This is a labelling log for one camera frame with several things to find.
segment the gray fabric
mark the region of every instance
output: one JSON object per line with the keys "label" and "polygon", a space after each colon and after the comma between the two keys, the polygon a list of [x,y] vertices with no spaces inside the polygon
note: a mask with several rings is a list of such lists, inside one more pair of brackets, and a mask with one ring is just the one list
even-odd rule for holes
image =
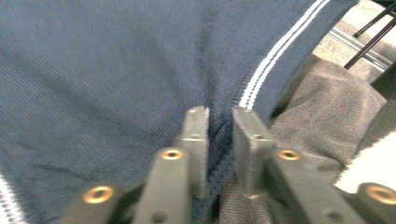
{"label": "gray fabric", "polygon": [[358,151],[372,147],[392,132],[396,132],[396,100],[388,100],[388,103],[379,111],[359,143]]}
{"label": "gray fabric", "polygon": [[[316,56],[292,86],[271,134],[279,147],[303,152],[334,182],[386,100],[365,80]],[[234,177],[221,193],[219,223],[271,223],[265,199],[243,198]]]}

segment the screw hole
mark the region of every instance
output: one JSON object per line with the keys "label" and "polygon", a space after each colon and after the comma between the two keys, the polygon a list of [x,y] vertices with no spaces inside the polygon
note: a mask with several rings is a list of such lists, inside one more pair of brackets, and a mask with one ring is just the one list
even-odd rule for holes
{"label": "screw hole", "polygon": [[191,138],[192,138],[192,139],[198,139],[199,136],[200,136],[199,134],[192,134],[192,135],[191,135]]}
{"label": "screw hole", "polygon": [[180,159],[183,156],[183,153],[179,150],[170,149],[166,150],[161,156],[165,160],[174,161]]}
{"label": "screw hole", "polygon": [[108,186],[98,186],[88,190],[84,194],[86,203],[103,203],[109,200],[114,194],[114,190]]}
{"label": "screw hole", "polygon": [[396,192],[393,190],[381,188],[378,186],[370,186],[367,193],[373,199],[381,203],[396,204]]}
{"label": "screw hole", "polygon": [[162,211],[155,212],[154,214],[152,214],[151,220],[154,223],[163,223],[166,220],[166,214]]}
{"label": "screw hole", "polygon": [[300,159],[300,156],[297,154],[297,152],[293,150],[283,150],[279,152],[279,157],[287,161],[296,161]]}
{"label": "screw hole", "polygon": [[343,222],[343,216],[335,211],[329,211],[326,213],[326,217],[328,217],[329,219],[331,219],[332,221],[336,222],[336,223],[341,223]]}
{"label": "screw hole", "polygon": [[262,135],[260,135],[260,134],[254,135],[254,137],[255,137],[256,139],[258,139],[258,140],[264,139],[264,136],[262,136]]}

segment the striped trim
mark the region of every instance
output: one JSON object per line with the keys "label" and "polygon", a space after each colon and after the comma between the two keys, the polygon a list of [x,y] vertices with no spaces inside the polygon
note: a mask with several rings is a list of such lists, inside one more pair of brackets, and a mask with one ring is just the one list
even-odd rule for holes
{"label": "striped trim", "polygon": [[274,45],[267,57],[260,63],[253,77],[247,84],[247,88],[242,95],[239,106],[252,109],[257,94],[276,61],[282,56],[289,45],[300,35],[300,33],[311,23],[318,13],[328,4],[330,0],[316,1],[305,14],[291,27],[291,29]]}
{"label": "striped trim", "polygon": [[8,182],[0,174],[0,221],[2,224],[25,224],[24,215]]}

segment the brass insert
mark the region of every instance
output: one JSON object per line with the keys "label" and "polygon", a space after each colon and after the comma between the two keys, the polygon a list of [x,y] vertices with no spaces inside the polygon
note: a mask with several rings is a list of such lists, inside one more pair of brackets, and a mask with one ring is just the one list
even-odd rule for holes
{"label": "brass insert", "polygon": [[381,203],[396,204],[396,193],[392,190],[370,186],[367,188],[367,193],[370,197]]}
{"label": "brass insert", "polygon": [[98,186],[88,190],[84,194],[84,202],[86,203],[103,203],[110,199],[114,194],[114,190],[108,186]]}
{"label": "brass insert", "polygon": [[183,156],[183,153],[176,149],[170,149],[165,151],[162,155],[164,160],[175,161]]}
{"label": "brass insert", "polygon": [[282,150],[279,152],[279,157],[287,161],[297,161],[300,156],[293,150]]}

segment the navy blue fabric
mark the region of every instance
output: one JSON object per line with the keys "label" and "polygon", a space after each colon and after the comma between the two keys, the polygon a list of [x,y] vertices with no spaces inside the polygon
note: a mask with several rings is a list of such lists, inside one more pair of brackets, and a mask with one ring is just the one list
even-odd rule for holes
{"label": "navy blue fabric", "polygon": [[[302,1],[0,2],[0,172],[32,223],[85,186],[144,178],[185,111],[210,108],[210,197],[233,173],[231,108]],[[319,40],[356,0],[332,0],[286,50],[254,109],[267,121]]]}

